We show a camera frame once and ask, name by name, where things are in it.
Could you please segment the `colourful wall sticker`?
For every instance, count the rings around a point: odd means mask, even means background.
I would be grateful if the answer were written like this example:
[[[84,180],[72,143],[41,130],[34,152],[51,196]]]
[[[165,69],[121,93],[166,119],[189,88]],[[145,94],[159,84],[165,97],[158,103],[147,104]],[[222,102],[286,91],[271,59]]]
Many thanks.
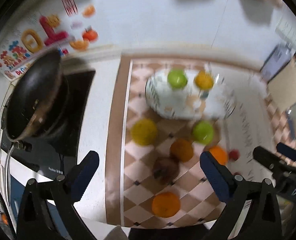
[[[57,49],[61,57],[91,48],[99,39],[91,0],[45,0],[23,16],[0,44],[0,72],[17,79],[37,57]]]

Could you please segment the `white crumpled tissue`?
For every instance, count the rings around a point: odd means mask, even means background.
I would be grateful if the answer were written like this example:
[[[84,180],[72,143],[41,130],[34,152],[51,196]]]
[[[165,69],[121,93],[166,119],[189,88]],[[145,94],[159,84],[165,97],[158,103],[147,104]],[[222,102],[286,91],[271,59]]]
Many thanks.
[[[263,99],[268,97],[267,84],[259,75],[252,75],[248,78],[249,87],[257,92]]]

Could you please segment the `oval patterned glass plate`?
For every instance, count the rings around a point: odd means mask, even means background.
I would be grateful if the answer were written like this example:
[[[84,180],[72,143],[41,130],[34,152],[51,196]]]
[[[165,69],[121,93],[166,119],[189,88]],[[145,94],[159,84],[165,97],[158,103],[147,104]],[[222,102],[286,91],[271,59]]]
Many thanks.
[[[200,90],[194,82],[197,70],[185,70],[187,85],[173,89],[168,83],[168,69],[157,71],[148,78],[145,86],[146,103],[166,119],[198,120],[226,119],[236,108],[233,89],[225,84],[220,74],[211,74],[213,87]]]

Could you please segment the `bright orange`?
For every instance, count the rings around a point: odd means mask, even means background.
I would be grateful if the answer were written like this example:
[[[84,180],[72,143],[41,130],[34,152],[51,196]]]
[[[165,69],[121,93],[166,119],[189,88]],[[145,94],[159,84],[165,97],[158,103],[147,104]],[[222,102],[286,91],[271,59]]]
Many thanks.
[[[163,192],[153,198],[151,209],[158,217],[172,217],[181,209],[180,198],[172,192]]]
[[[228,153],[220,146],[216,145],[209,148],[209,152],[221,165],[226,165],[228,163]]]

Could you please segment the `bright orange front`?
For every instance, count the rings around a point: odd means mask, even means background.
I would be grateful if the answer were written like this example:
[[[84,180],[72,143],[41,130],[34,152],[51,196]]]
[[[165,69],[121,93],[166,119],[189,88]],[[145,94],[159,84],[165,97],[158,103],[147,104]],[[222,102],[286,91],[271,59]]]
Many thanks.
[[[153,198],[151,209],[158,217],[172,217],[181,209],[180,198],[172,192],[163,192]]]

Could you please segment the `black frying pan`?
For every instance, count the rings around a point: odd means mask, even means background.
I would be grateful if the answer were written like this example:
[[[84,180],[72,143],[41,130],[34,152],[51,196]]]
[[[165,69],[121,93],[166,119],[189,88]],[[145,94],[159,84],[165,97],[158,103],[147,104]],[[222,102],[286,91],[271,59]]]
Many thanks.
[[[62,109],[54,103],[63,82],[61,55],[53,49],[41,55],[20,78],[8,100],[5,131],[11,141],[4,165],[4,190],[10,205],[10,159],[16,148],[29,150],[24,139],[48,135]]]

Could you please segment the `dark red apple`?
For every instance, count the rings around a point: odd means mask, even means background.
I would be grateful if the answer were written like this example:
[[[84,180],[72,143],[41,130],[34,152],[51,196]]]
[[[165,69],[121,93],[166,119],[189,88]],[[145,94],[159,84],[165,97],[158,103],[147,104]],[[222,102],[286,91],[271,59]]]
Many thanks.
[[[162,185],[168,185],[179,174],[179,160],[175,157],[158,157],[152,169],[153,177]]]

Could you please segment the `grey spray can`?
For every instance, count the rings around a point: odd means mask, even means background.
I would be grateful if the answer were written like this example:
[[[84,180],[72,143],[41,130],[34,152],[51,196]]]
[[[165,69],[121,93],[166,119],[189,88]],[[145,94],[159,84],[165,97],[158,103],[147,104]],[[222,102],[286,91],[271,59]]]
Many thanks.
[[[262,79],[269,83],[290,61],[290,43],[276,45],[260,69]]]

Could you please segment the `green apple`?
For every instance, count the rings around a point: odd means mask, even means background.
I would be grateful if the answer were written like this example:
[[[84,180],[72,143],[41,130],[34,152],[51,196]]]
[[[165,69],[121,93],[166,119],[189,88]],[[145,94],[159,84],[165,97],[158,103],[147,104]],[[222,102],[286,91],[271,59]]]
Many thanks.
[[[192,128],[192,136],[200,144],[209,144],[214,137],[213,125],[208,121],[199,121]]]
[[[188,79],[182,69],[172,69],[168,73],[167,82],[172,89],[183,89]]]

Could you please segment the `checkered tablecloth with text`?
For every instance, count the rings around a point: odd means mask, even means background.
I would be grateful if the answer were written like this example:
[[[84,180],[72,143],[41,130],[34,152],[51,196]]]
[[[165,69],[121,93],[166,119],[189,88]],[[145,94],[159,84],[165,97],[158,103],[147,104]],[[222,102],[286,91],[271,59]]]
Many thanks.
[[[215,220],[224,204],[199,165],[209,150],[233,174],[261,181],[262,146],[296,148],[258,72],[198,59],[120,60],[108,123],[106,222],[145,229]]]

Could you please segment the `yellow lemon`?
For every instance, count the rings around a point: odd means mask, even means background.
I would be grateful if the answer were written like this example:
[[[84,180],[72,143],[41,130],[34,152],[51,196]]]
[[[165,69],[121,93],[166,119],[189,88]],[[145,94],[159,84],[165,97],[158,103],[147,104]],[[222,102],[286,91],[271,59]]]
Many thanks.
[[[200,90],[210,90],[214,85],[214,80],[209,73],[200,71],[194,78],[194,84]]]
[[[131,128],[132,140],[140,146],[155,143],[158,138],[158,128],[151,119],[140,119]]]

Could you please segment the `beige utensil holder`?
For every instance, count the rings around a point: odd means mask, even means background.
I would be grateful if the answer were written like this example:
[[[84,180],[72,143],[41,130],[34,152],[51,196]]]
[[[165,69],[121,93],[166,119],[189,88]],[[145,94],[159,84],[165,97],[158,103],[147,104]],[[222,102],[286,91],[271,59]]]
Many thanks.
[[[291,60],[267,85],[273,103],[284,112],[296,104],[296,65]]]

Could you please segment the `brownish orange fruit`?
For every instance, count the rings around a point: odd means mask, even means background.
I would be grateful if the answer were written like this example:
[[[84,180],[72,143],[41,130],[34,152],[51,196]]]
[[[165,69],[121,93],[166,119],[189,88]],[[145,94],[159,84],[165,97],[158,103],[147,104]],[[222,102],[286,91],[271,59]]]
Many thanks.
[[[181,162],[187,162],[194,156],[192,142],[178,138],[170,146],[170,155]]]

